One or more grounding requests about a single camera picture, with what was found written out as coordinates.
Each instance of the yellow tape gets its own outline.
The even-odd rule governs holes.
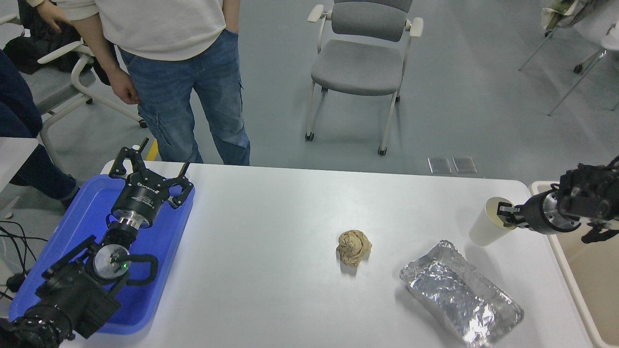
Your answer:
[[[159,153],[159,147],[157,146],[157,140],[153,141],[153,144],[150,146],[149,153],[146,155],[147,161],[154,161],[155,157]]]

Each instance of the crumpled paper ball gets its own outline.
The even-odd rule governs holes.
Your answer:
[[[342,233],[337,241],[340,260],[353,267],[358,267],[361,259],[372,249],[368,237],[359,230],[348,230]]]

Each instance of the blue plastic tray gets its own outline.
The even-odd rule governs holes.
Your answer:
[[[22,316],[28,308],[39,301],[35,291],[42,285],[44,279],[41,274],[46,269],[90,235],[94,235],[97,242],[101,242],[107,230],[105,218],[123,187],[124,180],[112,179],[106,175],[95,176],[82,186],[11,303],[9,309],[11,321]],[[179,192],[180,189],[173,191],[174,194]],[[157,278],[146,286],[125,286],[116,297],[122,304],[121,308],[99,329],[99,332],[132,334],[142,329],[152,319],[161,299],[176,249],[183,236],[194,193],[195,190],[192,190],[185,203],[176,210],[165,202],[153,226],[140,229],[140,234],[129,251],[132,254],[156,256],[159,260]],[[132,263],[129,272],[131,279],[145,279],[149,273],[149,266]]]

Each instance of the paper cup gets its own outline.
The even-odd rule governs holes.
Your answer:
[[[516,226],[505,227],[496,214],[499,202],[510,203],[505,198],[492,197],[487,202],[469,232],[470,239],[477,245],[487,246],[506,235]]]

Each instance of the aluminum foil package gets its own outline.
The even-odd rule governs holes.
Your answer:
[[[491,347],[524,317],[522,308],[447,240],[402,268],[400,279],[468,348]]]

